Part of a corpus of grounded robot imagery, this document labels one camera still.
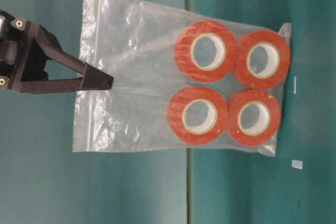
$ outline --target white tag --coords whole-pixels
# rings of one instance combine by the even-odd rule
[[[294,76],[294,94],[296,94],[296,76]]]
[[[292,160],[292,167],[295,169],[303,169],[303,162],[301,160]]]

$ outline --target white cardboard core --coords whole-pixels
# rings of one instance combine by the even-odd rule
[[[213,60],[213,62],[211,62],[209,65],[207,66],[200,66],[194,56],[194,47],[196,45],[196,43],[198,42],[198,40],[202,39],[202,38],[209,38],[216,47],[216,56],[215,59]],[[225,56],[226,56],[226,46],[224,41],[216,34],[213,33],[204,33],[199,35],[192,43],[191,45],[191,59],[193,61],[193,63],[200,69],[205,70],[205,71],[211,71],[214,70],[216,68],[218,68],[220,65],[222,65],[223,61],[225,60]]]
[[[204,102],[208,107],[208,114],[204,122],[197,126],[188,126],[185,122],[185,116],[188,108],[196,102]],[[216,107],[209,100],[205,99],[196,99],[187,104],[182,113],[182,122],[184,127],[193,134],[204,134],[210,131],[217,121],[217,110]]]
[[[258,106],[258,109],[259,109],[259,118],[258,118],[258,121],[252,126],[252,127],[249,127],[249,128],[243,128],[243,126],[241,125],[242,123],[242,117],[241,115],[243,114],[243,111],[250,105],[257,105]],[[239,128],[241,129],[242,132],[244,132],[246,135],[250,135],[250,136],[256,136],[256,135],[259,135],[261,134],[262,132],[264,132],[268,125],[269,125],[269,122],[270,122],[270,113],[268,111],[268,108],[260,103],[260,102],[249,102],[247,103],[239,112],[239,115],[238,115],[238,125],[239,125]]]
[[[264,48],[267,53],[267,58],[268,58],[267,65],[259,73],[254,72],[250,65],[251,54],[257,47]],[[279,56],[278,50],[272,44],[266,43],[266,42],[256,44],[254,47],[252,47],[252,49],[250,50],[247,56],[248,71],[253,76],[259,79],[265,79],[265,78],[272,76],[277,71],[279,67],[279,63],[280,63],[280,56]]]

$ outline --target plastic bag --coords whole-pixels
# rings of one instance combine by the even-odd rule
[[[230,148],[274,156],[277,135],[257,146],[241,145],[225,130],[203,145],[191,145],[172,130],[167,109],[172,98],[190,87],[205,87],[227,100],[238,90],[247,89],[230,72],[212,82],[200,82],[177,66],[174,45],[188,27],[201,20],[213,20],[229,28],[240,38],[263,27],[212,19],[185,10],[138,0],[84,0],[80,42],[80,59],[114,77],[111,90],[77,93],[73,134],[73,151],[140,152],[168,148]],[[291,25],[279,32],[289,43]],[[211,66],[211,52],[216,44],[205,38],[194,47],[194,58],[202,66]],[[260,68],[262,57],[251,58],[251,67]],[[281,105],[282,81],[267,90]],[[210,114],[211,106],[190,106],[185,120],[199,125]],[[255,108],[249,119],[261,117]]]

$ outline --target red tape roll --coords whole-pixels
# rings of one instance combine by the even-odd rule
[[[250,67],[250,55],[261,46],[266,50],[268,62],[259,73]],[[237,61],[234,76],[252,89],[269,89],[279,84],[287,75],[290,50],[286,41],[273,31],[255,31],[243,35],[237,42]]]
[[[213,41],[217,53],[210,65],[201,67],[194,58],[194,46],[204,37]],[[236,54],[233,33],[223,24],[213,20],[194,23],[180,34],[174,46],[177,66],[187,76],[201,82],[213,82],[223,78],[233,68]]]
[[[232,94],[228,101],[228,134],[241,145],[257,146],[268,141],[278,130],[281,109],[277,100],[266,91],[244,90]],[[259,108],[256,124],[249,128],[241,125],[245,108],[255,104]]]
[[[186,125],[185,115],[194,102],[208,105],[207,119],[201,125]],[[192,145],[208,144],[220,136],[227,122],[227,105],[224,98],[215,90],[193,86],[176,93],[167,109],[167,120],[174,133],[183,142]]]

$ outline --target teal wall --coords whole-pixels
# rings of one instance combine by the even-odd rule
[[[188,0],[188,5],[204,15],[274,30],[293,24],[277,157],[191,151],[191,223],[335,223],[336,1]],[[302,160],[303,170],[293,169],[292,159]]]
[[[184,7],[184,0],[147,0]],[[82,0],[0,0],[79,52]],[[56,77],[67,75],[48,66]],[[75,94],[0,90],[0,223],[186,223],[186,151],[72,153]]]

